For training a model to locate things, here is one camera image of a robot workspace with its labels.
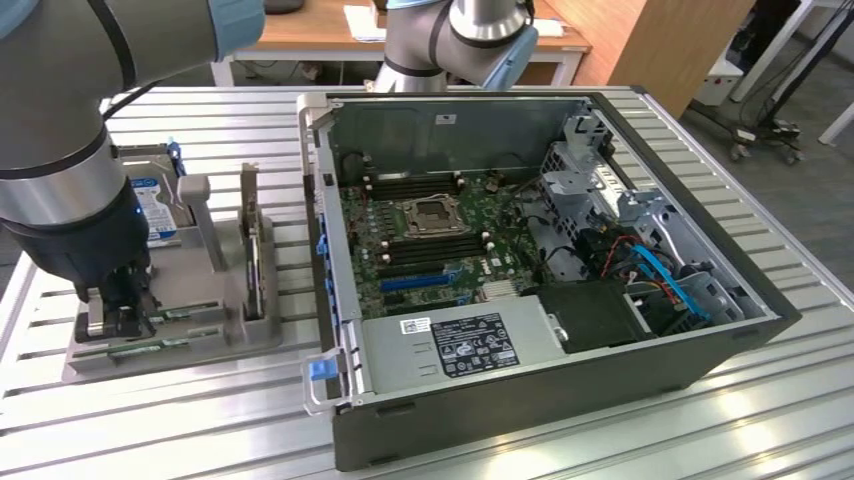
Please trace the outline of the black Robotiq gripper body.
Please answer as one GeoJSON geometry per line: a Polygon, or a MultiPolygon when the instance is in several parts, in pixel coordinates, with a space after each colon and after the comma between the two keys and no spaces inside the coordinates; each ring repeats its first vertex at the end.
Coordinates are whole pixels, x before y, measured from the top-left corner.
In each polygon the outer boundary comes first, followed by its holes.
{"type": "Polygon", "coordinates": [[[130,185],[79,222],[39,227],[6,220],[3,226],[39,268],[73,282],[82,301],[93,288],[107,302],[141,300],[150,226],[130,185]]]}

